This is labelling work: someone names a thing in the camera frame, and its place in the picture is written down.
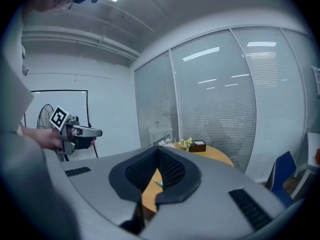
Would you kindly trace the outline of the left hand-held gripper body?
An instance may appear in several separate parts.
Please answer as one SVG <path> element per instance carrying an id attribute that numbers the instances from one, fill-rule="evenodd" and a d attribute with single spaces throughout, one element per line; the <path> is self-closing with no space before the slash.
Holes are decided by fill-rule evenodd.
<path id="1" fill-rule="evenodd" d="M 59 131 L 62 141 L 62 148 L 56 149 L 57 155 L 70 156 L 76 150 L 88 149 L 92 145 L 94 137 L 75 135 L 75 126 L 82 126 L 79 117 L 70 114 L 62 107 L 56 107 L 49 121 Z"/>

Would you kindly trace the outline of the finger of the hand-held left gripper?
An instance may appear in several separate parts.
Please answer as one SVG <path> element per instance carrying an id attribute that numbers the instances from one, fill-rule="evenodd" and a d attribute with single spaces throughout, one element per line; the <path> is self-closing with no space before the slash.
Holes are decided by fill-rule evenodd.
<path id="1" fill-rule="evenodd" d="M 79 137 L 101 137 L 103 135 L 103 132 L 100 129 L 75 125 L 74 135 Z"/>

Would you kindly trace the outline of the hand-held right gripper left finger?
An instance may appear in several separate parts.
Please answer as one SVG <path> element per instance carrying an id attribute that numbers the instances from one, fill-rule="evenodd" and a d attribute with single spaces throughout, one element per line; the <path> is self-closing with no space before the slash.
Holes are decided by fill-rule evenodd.
<path id="1" fill-rule="evenodd" d="M 158 167 L 157 147 L 62 165 L 68 180 L 117 235 L 148 236 L 151 222 L 142 197 Z"/>

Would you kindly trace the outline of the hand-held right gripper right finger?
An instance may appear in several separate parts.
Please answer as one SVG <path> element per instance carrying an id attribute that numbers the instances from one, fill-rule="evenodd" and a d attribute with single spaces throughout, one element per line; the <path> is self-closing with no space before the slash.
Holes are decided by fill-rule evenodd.
<path id="1" fill-rule="evenodd" d="M 271 240 L 291 220 L 292 208 L 231 165 L 179 149 L 173 152 L 198 166 L 200 186 L 184 202 L 160 205 L 139 235 L 142 239 Z"/>

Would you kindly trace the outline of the person's left hand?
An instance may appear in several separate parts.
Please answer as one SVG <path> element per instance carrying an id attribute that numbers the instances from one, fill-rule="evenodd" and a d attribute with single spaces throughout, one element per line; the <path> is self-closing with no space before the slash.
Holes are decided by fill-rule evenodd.
<path id="1" fill-rule="evenodd" d="M 62 148 L 62 140 L 60 132 L 57 129 L 34 129 L 32 138 L 43 149 Z"/>

